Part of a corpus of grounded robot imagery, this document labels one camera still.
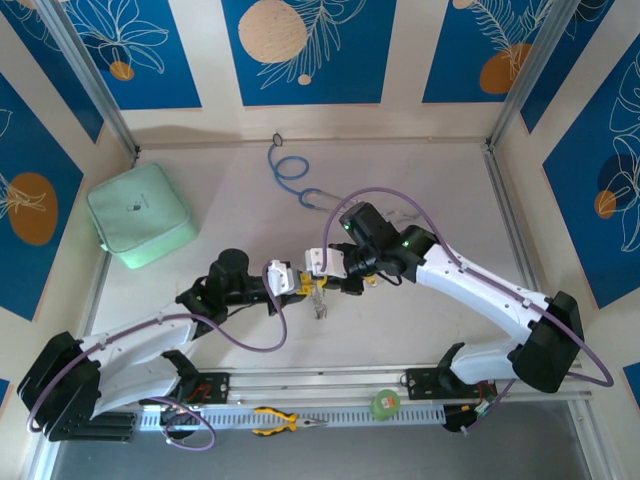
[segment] yellow handled pliers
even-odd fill
[[[275,428],[271,428],[268,430],[263,430],[260,428],[255,428],[253,433],[260,437],[270,437],[277,433],[286,432],[287,430],[290,432],[295,432],[298,428],[306,428],[306,427],[323,427],[327,424],[324,420],[318,420],[317,418],[299,418],[297,413],[283,413],[280,410],[276,410],[271,407],[258,407],[254,410],[254,413],[264,413],[268,415],[275,415],[278,418],[286,421],[287,423],[284,425],[279,425]]]

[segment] blue cable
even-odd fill
[[[278,182],[278,185],[280,185],[280,187],[282,187],[284,190],[298,197],[298,202],[300,202],[300,205],[302,205],[303,207],[316,208],[315,205],[307,202],[304,199],[304,196],[307,193],[311,193],[311,192],[321,192],[319,188],[305,188],[304,190],[294,190],[293,188],[289,187],[284,183],[285,180],[286,181],[299,180],[302,177],[304,177],[307,173],[309,173],[309,160],[299,155],[288,155],[286,157],[282,157],[280,160],[277,161],[277,163],[274,164],[273,159],[271,158],[271,155],[272,155],[273,149],[276,148],[276,146],[277,145],[275,143],[271,145],[271,147],[269,147],[269,152],[267,153],[267,160],[269,161],[269,166],[271,167],[271,171],[273,171],[273,176],[276,179],[276,182]],[[302,163],[302,165],[304,165],[304,169],[302,170],[301,173],[298,173],[296,175],[285,175],[284,173],[280,172],[280,168],[285,163],[294,162],[294,161],[300,162]]]

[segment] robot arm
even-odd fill
[[[368,203],[349,209],[340,217],[340,223],[356,243],[332,245],[328,251],[327,265],[338,263],[336,252],[344,256],[347,278],[341,280],[343,291],[361,292],[361,281],[358,284],[356,279],[365,275],[401,275],[459,300],[509,335],[509,339],[498,343],[458,343],[451,347],[440,362],[439,378],[452,394],[457,386],[487,379],[519,378],[542,392],[558,390],[580,347],[541,312],[553,314],[583,339],[573,297],[558,292],[551,299],[514,285],[440,245],[432,233],[415,225],[398,232]],[[315,274],[323,273],[321,264],[316,262]],[[507,292],[516,292],[521,300],[516,301]]]
[[[509,335],[509,339],[495,344],[453,345],[438,366],[441,387],[456,395],[462,386],[482,380],[520,378],[543,392],[558,390],[579,347],[538,310],[541,307],[552,312],[582,338],[580,316],[572,297],[559,292],[549,299],[513,285],[456,252],[447,251],[448,247],[440,245],[432,233],[418,226],[411,225],[398,232],[369,203],[354,205],[340,222],[355,244],[330,245],[326,267],[323,268],[323,249],[306,252],[309,274],[287,262],[270,263],[266,278],[280,306],[303,300],[303,283],[310,277],[328,277],[327,288],[360,295],[364,291],[363,279],[369,275],[384,272],[402,276],[456,298]],[[452,253],[458,262],[451,261]],[[244,252],[225,250],[211,265],[209,275],[196,280],[176,298],[172,307],[175,310],[162,313],[165,320],[118,342],[109,343],[106,339],[135,329],[158,315],[81,340],[74,340],[66,332],[54,337],[18,388],[30,410],[51,379],[83,351],[87,352],[86,348],[97,344],[103,348],[83,359],[47,396],[35,416],[45,435],[51,441],[83,438],[83,428],[94,417],[145,398],[169,395],[189,402],[208,380],[184,355],[167,349],[191,342],[213,329],[191,320],[189,312],[216,325],[235,313],[229,313],[230,306],[263,303],[270,315],[276,313],[262,277],[250,276],[248,266]],[[471,275],[471,271],[481,273],[485,280]],[[522,301],[516,302],[504,292],[505,288],[517,291]]]

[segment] green pouch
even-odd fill
[[[147,265],[198,235],[191,208],[156,163],[98,185],[87,201],[102,248],[129,268]]]

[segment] white table surface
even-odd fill
[[[183,189],[202,225],[191,244],[140,268],[111,262],[93,332],[142,318],[173,301],[206,275],[225,248],[250,257],[259,275],[271,259],[302,267],[304,251],[319,247],[327,214],[310,211],[281,190],[266,161],[265,144],[179,150],[145,150],[140,163],[165,166]],[[429,212],[447,241],[474,262],[521,282],[479,145],[416,142],[310,142],[285,145],[275,158],[303,155],[309,174],[290,183],[346,195],[368,186],[396,188]],[[287,169],[293,173],[297,166]],[[365,197],[380,210],[411,211],[384,194]],[[346,241],[334,225],[331,241]],[[362,297],[329,291],[329,314],[316,320],[308,300],[287,307],[289,338],[277,352],[244,351],[216,333],[188,349],[200,368],[322,367],[437,362],[451,344],[505,334],[488,319],[439,292],[406,282],[382,284]],[[266,306],[239,313],[224,324],[243,342],[269,346],[280,337]]]

